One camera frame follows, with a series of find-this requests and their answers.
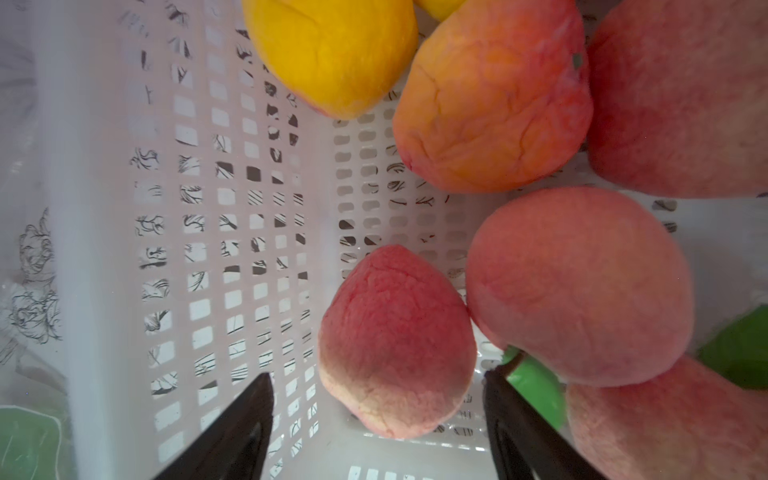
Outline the pink peach mid right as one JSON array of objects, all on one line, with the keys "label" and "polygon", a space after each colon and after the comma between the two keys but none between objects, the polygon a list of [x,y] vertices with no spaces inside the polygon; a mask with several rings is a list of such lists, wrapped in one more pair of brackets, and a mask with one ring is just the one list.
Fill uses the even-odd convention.
[{"label": "pink peach mid right", "polygon": [[592,169],[673,198],[767,189],[767,5],[623,1],[588,47]]}]

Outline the clear green-zipper zip-top bag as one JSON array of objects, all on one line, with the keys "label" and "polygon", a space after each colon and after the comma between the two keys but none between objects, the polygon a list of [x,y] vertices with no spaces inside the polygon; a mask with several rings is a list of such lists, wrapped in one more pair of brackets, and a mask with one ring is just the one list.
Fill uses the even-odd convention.
[{"label": "clear green-zipper zip-top bag", "polygon": [[1,336],[1,477],[78,477],[67,380],[9,334]]}]

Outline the yellow peach right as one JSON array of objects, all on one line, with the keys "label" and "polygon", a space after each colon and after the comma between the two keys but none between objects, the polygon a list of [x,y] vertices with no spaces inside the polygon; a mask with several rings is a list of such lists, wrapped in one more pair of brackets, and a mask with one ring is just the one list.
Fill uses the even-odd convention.
[{"label": "yellow peach right", "polygon": [[464,4],[464,0],[414,0],[430,17],[443,22]]}]

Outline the yellow peach left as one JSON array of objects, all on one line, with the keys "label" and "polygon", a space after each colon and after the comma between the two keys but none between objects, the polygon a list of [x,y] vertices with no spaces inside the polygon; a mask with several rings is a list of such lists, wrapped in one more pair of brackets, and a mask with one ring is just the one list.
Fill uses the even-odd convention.
[{"label": "yellow peach left", "polygon": [[418,46],[411,1],[245,1],[254,49],[316,111],[357,118],[392,89]]}]

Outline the orange-red peach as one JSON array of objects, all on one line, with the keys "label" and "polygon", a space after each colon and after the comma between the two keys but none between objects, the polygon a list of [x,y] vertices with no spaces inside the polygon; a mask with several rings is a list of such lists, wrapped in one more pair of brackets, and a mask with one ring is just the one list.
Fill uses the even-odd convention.
[{"label": "orange-red peach", "polygon": [[467,1],[419,48],[393,118],[406,167],[453,193],[492,193],[559,170],[593,116],[573,1]]}]

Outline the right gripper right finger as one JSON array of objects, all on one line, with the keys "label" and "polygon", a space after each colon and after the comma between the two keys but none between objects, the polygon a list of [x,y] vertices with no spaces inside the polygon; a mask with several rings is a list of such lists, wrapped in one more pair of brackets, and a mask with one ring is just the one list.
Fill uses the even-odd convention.
[{"label": "right gripper right finger", "polygon": [[485,373],[483,407],[490,451],[503,480],[605,480],[527,400],[502,370]]}]

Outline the pink peach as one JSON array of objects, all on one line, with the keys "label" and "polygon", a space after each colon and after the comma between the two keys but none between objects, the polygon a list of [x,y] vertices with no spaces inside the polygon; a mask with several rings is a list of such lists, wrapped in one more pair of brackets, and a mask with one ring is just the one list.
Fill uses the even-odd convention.
[{"label": "pink peach", "polygon": [[497,209],[466,265],[471,316],[569,383],[615,387],[669,370],[692,339],[694,288],[673,236],[628,196],[541,189]]},{"label": "pink peach", "polygon": [[318,334],[323,386],[386,438],[416,438],[452,417],[476,358],[472,321],[457,290],[400,245],[376,249],[351,271]]},{"label": "pink peach", "polygon": [[767,394],[690,357],[641,384],[571,384],[568,421],[580,454],[608,479],[764,479]]}]

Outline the pink plastic basket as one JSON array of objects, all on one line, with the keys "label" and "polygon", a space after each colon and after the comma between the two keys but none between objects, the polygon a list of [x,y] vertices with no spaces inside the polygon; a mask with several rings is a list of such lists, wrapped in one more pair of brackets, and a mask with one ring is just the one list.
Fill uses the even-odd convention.
[{"label": "pink plastic basket", "polygon": [[403,168],[397,94],[334,122],[251,57],[236,1],[44,1],[35,11],[56,279],[85,479],[142,479],[255,376],[272,479],[488,479],[480,383],[414,441],[378,439],[317,379],[314,333],[380,244],[457,286],[501,195]]}]

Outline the yellow peach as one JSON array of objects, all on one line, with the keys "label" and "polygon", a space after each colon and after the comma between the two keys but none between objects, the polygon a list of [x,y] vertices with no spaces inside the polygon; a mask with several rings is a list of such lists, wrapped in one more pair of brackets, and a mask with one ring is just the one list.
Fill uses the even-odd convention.
[{"label": "yellow peach", "polygon": [[464,4],[464,0],[414,0],[430,17],[443,22]]},{"label": "yellow peach", "polygon": [[418,46],[411,1],[245,1],[254,49],[316,111],[357,118],[392,89]]}]

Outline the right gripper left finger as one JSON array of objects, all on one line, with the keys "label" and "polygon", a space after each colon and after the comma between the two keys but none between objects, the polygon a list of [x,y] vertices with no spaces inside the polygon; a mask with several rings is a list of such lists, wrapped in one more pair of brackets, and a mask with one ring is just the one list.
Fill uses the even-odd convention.
[{"label": "right gripper left finger", "polygon": [[274,390],[262,373],[157,480],[259,480],[273,430]]}]

